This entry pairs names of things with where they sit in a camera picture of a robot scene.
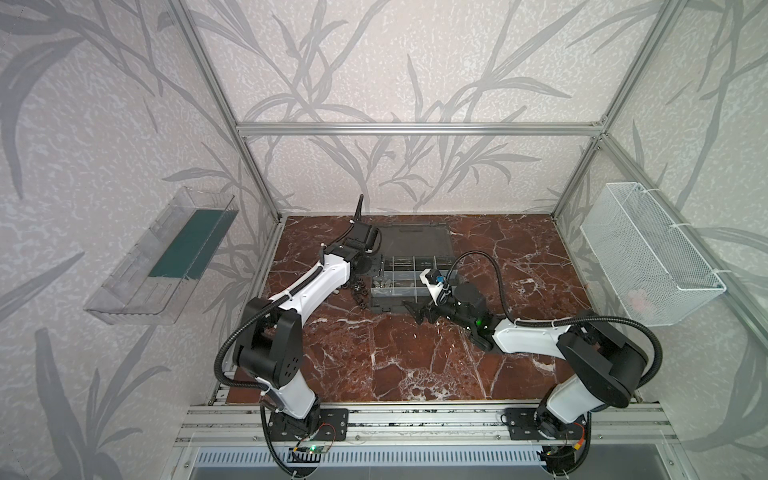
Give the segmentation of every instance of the wall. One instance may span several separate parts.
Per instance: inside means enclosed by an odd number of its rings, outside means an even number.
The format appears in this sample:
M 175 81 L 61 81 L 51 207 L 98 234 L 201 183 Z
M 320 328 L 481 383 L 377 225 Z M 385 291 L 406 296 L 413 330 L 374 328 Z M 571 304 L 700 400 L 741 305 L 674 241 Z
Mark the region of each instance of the wall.
M 612 127 L 664 195 L 768 303 L 768 2 L 695 2 L 684 9 Z M 560 228 L 588 292 L 622 314 L 578 233 L 606 181 L 623 181 L 598 155 Z M 664 366 L 643 389 L 659 399 L 702 479 L 763 478 L 768 469 L 768 358 L 722 300 L 655 329 Z
M 239 122 L 589 122 L 606 110 L 661 1 L 188 5 Z M 313 214 L 348 212 L 360 192 L 370 212 L 550 211 L 584 145 L 250 139 L 280 208 Z
M 0 477 L 155 478 L 273 225 L 163 2 L 0 5 Z M 186 185 L 235 224 L 173 326 L 86 299 Z

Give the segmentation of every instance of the robotic arm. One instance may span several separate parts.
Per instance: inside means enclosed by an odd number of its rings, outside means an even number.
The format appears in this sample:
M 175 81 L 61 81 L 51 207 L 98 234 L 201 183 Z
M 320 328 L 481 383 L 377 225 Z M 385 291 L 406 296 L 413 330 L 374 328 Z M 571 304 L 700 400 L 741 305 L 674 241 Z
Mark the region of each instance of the robotic arm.
M 317 263 L 293 285 L 268 300 L 254 298 L 248 302 L 241 326 L 224 342 L 216 358 L 217 379 L 232 387 L 261 389 L 276 411 L 270 424 L 279 417 L 286 432 L 283 434 L 291 439 L 310 436 L 320 425 L 319 398 L 299 370 L 303 359 L 302 327 L 332 291 L 359 283 L 357 274 L 366 269 L 366 254 L 372 252 L 379 235 L 376 227 L 361 221 L 361 209 L 362 195 L 349 229 L 330 245 L 323 244 Z M 451 287 L 445 281 L 458 262 L 472 253 L 493 263 L 505 314 L 489 312 L 485 297 L 473 284 Z M 551 321 L 513 319 L 504 300 L 501 269 L 487 253 L 467 252 L 456 260 L 448 275 L 427 269 L 420 278 L 431 299 L 424 303 L 404 302 L 418 324 L 425 319 L 434 323 L 444 317 L 465 328 L 472 343 L 486 352 L 536 353 L 570 364 L 575 374 L 553 387 L 534 415 L 536 429 L 546 438 L 557 438 L 568 424 L 598 407 L 626 407 L 634 390 L 650 381 L 660 368 L 661 346 L 656 336 L 631 319 L 597 316 L 591 311 Z M 645 374 L 645 352 L 611 323 L 639 329 L 651 341 L 654 360 Z M 234 363 L 255 382 L 224 376 L 221 365 L 232 347 Z

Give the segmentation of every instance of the white wire mesh basket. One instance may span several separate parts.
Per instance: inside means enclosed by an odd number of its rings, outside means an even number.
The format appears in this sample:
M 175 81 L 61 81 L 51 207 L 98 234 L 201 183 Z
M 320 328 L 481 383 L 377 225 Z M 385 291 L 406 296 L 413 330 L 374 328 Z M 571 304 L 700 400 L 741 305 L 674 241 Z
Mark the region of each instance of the white wire mesh basket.
M 581 232 L 629 317 L 647 326 L 680 322 L 725 291 L 641 184 L 606 184 Z

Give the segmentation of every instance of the marble surface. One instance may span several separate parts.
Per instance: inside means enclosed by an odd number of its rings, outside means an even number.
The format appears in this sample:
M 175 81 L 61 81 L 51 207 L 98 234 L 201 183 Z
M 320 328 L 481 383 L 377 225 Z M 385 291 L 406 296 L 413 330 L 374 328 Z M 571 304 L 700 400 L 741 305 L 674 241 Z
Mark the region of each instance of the marble surface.
M 520 317 L 552 319 L 589 307 L 584 288 L 548 215 L 421 215 L 367 217 L 388 223 L 446 223 L 456 253 L 484 250 L 502 266 L 508 302 Z M 329 242 L 348 217 L 291 217 L 278 246 L 266 295 L 279 292 L 316 261 L 315 246 Z M 491 264 L 466 258 L 459 272 L 501 303 Z M 407 315 L 361 310 L 348 290 L 321 304 L 304 326 L 309 386 L 325 402 L 395 400 L 539 399 L 571 376 L 560 359 L 498 355 L 473 346 L 447 320 L 417 326 Z M 238 379 L 246 379 L 242 372 Z M 258 391 L 232 389 L 228 402 L 258 401 Z

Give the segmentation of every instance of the transparent compartment box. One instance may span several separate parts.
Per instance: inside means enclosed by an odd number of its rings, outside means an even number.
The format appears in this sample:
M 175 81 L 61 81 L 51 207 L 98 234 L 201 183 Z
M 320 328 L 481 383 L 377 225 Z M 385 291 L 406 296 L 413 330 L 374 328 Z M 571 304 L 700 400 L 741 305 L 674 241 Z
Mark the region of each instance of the transparent compartment box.
M 237 215 L 234 195 L 182 187 L 85 304 L 111 325 L 170 325 Z
M 673 325 L 726 289 L 638 183 L 606 184 L 581 232 L 631 319 Z

